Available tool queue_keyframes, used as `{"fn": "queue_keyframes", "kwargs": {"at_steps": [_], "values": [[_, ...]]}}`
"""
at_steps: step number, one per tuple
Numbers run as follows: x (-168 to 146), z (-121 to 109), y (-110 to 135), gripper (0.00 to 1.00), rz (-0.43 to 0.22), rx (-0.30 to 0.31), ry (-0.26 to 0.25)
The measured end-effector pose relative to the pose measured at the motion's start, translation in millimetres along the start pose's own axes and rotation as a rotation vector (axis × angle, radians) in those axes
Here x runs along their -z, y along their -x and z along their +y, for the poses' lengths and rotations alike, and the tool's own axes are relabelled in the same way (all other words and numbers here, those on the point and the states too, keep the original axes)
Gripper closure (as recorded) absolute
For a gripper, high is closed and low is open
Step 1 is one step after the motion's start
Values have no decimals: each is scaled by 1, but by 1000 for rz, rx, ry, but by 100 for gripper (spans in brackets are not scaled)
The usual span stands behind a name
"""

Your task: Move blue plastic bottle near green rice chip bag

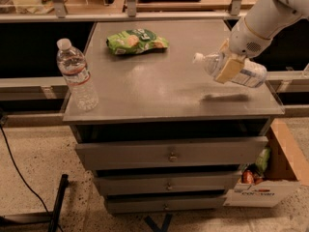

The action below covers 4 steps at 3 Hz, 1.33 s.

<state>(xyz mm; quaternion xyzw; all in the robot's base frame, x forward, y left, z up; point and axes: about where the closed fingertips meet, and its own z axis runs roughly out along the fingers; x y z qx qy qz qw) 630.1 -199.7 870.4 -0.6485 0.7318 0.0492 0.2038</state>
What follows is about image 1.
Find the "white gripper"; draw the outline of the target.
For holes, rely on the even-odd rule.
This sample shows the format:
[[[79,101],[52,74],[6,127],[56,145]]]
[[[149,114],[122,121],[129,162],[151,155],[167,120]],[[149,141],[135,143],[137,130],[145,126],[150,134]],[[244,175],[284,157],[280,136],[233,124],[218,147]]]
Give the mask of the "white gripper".
[[[226,39],[223,42],[219,51],[228,54],[231,50],[237,55],[254,58],[259,56],[267,47],[269,47],[271,42],[272,39],[261,37],[251,30],[247,26],[245,18],[242,17],[233,27],[229,40]],[[229,58],[214,80],[224,84],[232,80],[243,69],[243,67],[243,60]]]

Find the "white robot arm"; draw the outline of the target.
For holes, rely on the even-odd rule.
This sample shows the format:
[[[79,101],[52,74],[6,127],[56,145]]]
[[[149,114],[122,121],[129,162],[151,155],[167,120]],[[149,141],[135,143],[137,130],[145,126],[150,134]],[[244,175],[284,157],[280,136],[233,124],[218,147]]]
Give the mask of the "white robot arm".
[[[247,58],[259,56],[281,30],[303,17],[309,17],[309,0],[258,0],[220,47],[223,59],[214,80],[232,80],[244,68]]]

